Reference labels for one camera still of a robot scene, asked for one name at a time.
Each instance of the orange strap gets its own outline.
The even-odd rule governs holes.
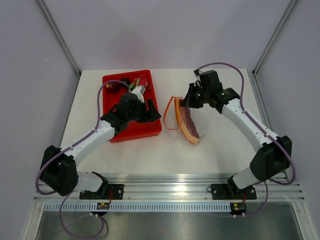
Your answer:
[[[183,120],[184,120],[184,118],[185,118],[185,115],[182,116],[181,121],[179,122],[178,128],[169,128],[169,127],[167,126],[167,124],[166,124],[167,112],[168,112],[168,110],[169,110],[169,107],[170,107],[173,99],[182,99],[182,100],[183,100],[183,98],[182,98],[181,96],[172,96],[172,97],[170,98],[170,100],[169,100],[169,102],[168,102],[168,104],[167,104],[167,106],[166,106],[166,108],[165,108],[165,111],[164,111],[163,123],[164,123],[164,125],[165,125],[165,128],[168,129],[168,130],[179,130],[180,127],[181,127],[181,124],[182,124],[182,122],[183,122]]]

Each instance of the red plastic bin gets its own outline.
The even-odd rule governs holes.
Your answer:
[[[154,84],[151,78],[151,72],[149,70],[140,70],[140,71],[132,71],[125,72],[113,75],[106,75],[102,77],[102,84],[109,80],[121,80],[122,78],[127,78],[131,83],[135,80],[136,77],[140,77],[141,75],[147,77],[148,84],[150,85],[150,89],[146,89],[144,92],[144,99],[152,99],[154,107],[157,111],[158,104],[154,89]],[[102,91],[102,102],[103,102],[103,114],[109,112],[113,105],[117,104],[121,98],[121,96],[128,92],[126,87],[121,87],[120,91],[117,93],[108,92],[107,88],[104,87]],[[110,140],[111,143],[118,143],[133,139],[141,139],[147,137],[153,137],[159,135],[161,132],[161,122],[160,119],[154,122],[146,122],[146,123],[137,123],[135,121],[130,122],[128,124],[128,128],[124,131],[120,132],[117,136]]]

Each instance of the metal floor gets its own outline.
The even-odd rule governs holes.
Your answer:
[[[248,212],[257,203],[248,203]],[[85,213],[64,212],[63,221],[72,233],[94,235],[100,221],[89,217],[73,224]],[[302,240],[290,203],[269,202],[253,217],[233,219],[228,213],[209,212],[108,212],[108,223],[99,240]],[[37,240],[73,240],[59,222],[57,211],[43,212]]]

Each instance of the vertical metal post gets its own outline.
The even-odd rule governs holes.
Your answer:
[[[297,5],[299,0],[291,0],[288,4],[288,6],[286,7],[280,21],[278,22],[275,30],[273,31],[271,38],[269,39],[266,47],[263,50],[262,55],[260,56],[257,64],[254,67],[253,70],[253,75],[256,76],[257,73],[259,72],[261,66],[263,65],[264,61],[266,60],[269,52],[271,51],[271,49],[273,48],[273,45],[275,44],[276,40],[278,39],[284,25],[286,24],[289,16],[291,15],[291,13],[293,12],[293,9],[295,8],[295,6]]]
[[[53,34],[55,36],[55,38],[58,40],[60,46],[62,47],[62,50],[63,52],[65,53],[66,57],[68,58],[75,74],[77,75],[78,79],[80,79],[80,76],[81,76],[81,70],[79,69],[75,59],[73,58],[71,52],[69,51],[49,9],[48,9],[48,6],[47,4],[45,3],[44,0],[35,0],[36,3],[38,4],[38,6],[40,7],[40,10],[42,11],[46,21],[48,22],[48,24],[50,25],[52,31],[53,31]]]
[[[25,232],[23,240],[35,240],[36,239],[37,232],[38,232],[39,225],[40,225],[40,221],[41,221],[41,217],[44,212],[45,204],[46,203],[44,201],[34,202],[33,212],[30,217],[29,225],[26,228],[26,232]]]
[[[306,209],[305,202],[292,203],[294,213],[300,227],[300,231],[304,240],[316,240],[316,232],[313,228],[310,215]]]

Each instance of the cable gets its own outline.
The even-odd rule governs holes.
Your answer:
[[[71,237],[74,237],[74,238],[78,238],[78,239],[95,239],[96,237],[98,237],[103,229],[104,229],[104,226],[105,226],[105,220],[103,217],[99,216],[99,215],[95,215],[97,218],[100,219],[101,221],[101,228],[100,230],[93,236],[78,236],[78,235],[75,235],[74,233],[70,232],[67,227],[65,226],[63,220],[62,220],[62,208],[63,208],[63,205],[65,204],[67,198],[73,193],[74,191],[70,192],[67,196],[65,196],[65,198],[63,199],[61,205],[60,205],[60,208],[59,208],[59,220],[60,220],[60,224],[62,226],[62,229],[67,233],[69,234]],[[86,214],[86,215],[83,215],[83,216],[80,216],[78,217],[75,222],[79,221],[80,219],[83,219],[83,218],[86,218],[86,217],[89,217],[89,216],[92,216],[92,214]]]
[[[267,202],[268,202],[268,198],[269,198],[269,189],[268,189],[268,185],[266,184],[266,182],[264,181],[263,183],[265,185],[265,200],[264,200],[262,206],[254,212],[251,212],[251,213],[248,213],[245,215],[237,215],[236,216],[237,218],[253,217],[253,216],[257,215],[258,213],[260,213],[265,208],[265,206],[267,205]]]
[[[243,194],[243,201],[241,202],[242,204],[247,200],[247,194]]]
[[[292,167],[292,178],[290,181],[288,182],[280,182],[280,181],[277,181],[277,180],[273,180],[273,179],[270,179],[270,181],[276,183],[276,184],[280,184],[280,185],[290,185],[292,184],[295,180],[296,180],[296,176],[297,176],[297,171],[296,171],[296,166],[294,164],[294,161],[292,160],[292,158],[289,156],[289,154],[287,153],[287,151],[280,145],[280,143],[277,142],[276,139],[274,139],[272,136],[270,136],[267,131],[265,131],[265,129],[263,127],[261,127],[259,125],[259,123],[257,123],[257,121],[245,110],[245,107],[244,107],[244,101],[243,101],[243,97],[244,97],[244,89],[245,89],[245,78],[244,78],[244,75],[242,74],[242,72],[235,66],[229,64],[229,63],[225,63],[225,62],[212,62],[212,63],[208,63],[206,65],[203,65],[199,68],[197,68],[195,70],[195,72],[199,72],[200,69],[203,69],[205,67],[208,67],[208,66],[212,66],[212,65],[225,65],[225,66],[228,66],[230,68],[233,68],[234,70],[236,70],[240,76],[241,76],[241,92],[240,92],[240,107],[242,109],[242,111],[244,112],[244,114],[251,120],[251,122],[253,122],[254,125],[256,125],[256,127],[258,129],[260,129],[261,132],[263,132],[264,135],[266,135],[272,142],[274,142],[274,144],[283,152],[283,154],[285,155],[285,157],[288,159],[288,161],[290,162],[291,164],[291,167]]]
[[[109,190],[108,195],[109,195],[109,207],[110,207],[111,200],[114,197],[114,193],[111,190]]]
[[[87,135],[85,135],[83,138],[81,138],[80,140],[78,140],[77,142],[75,142],[74,144],[71,145],[72,148],[74,148],[75,146],[77,146],[78,144],[80,144],[81,142],[83,142],[84,140],[86,140],[88,137],[90,137],[93,133],[96,132],[96,130],[99,127],[99,122],[100,122],[100,94],[102,89],[104,88],[105,85],[109,84],[109,83],[120,83],[125,85],[127,88],[129,88],[129,85],[126,84],[123,81],[119,81],[119,80],[109,80],[106,81],[104,84],[102,84],[102,86],[100,87],[98,94],[97,94],[97,99],[96,99],[96,105],[97,105],[97,121],[96,121],[96,125],[94,127],[94,129],[92,131],[90,131]],[[50,191],[50,192],[44,192],[41,191],[39,188],[39,180],[40,177],[42,175],[42,173],[44,172],[44,170],[58,157],[60,157],[62,154],[64,154],[65,152],[69,151],[70,149],[72,149],[71,147],[67,147],[66,149],[62,150],[61,152],[59,152],[57,155],[53,156],[49,161],[47,161],[43,167],[40,169],[39,173],[37,174],[36,178],[35,178],[35,189],[36,191],[41,194],[41,195],[51,195],[54,194],[56,191]]]

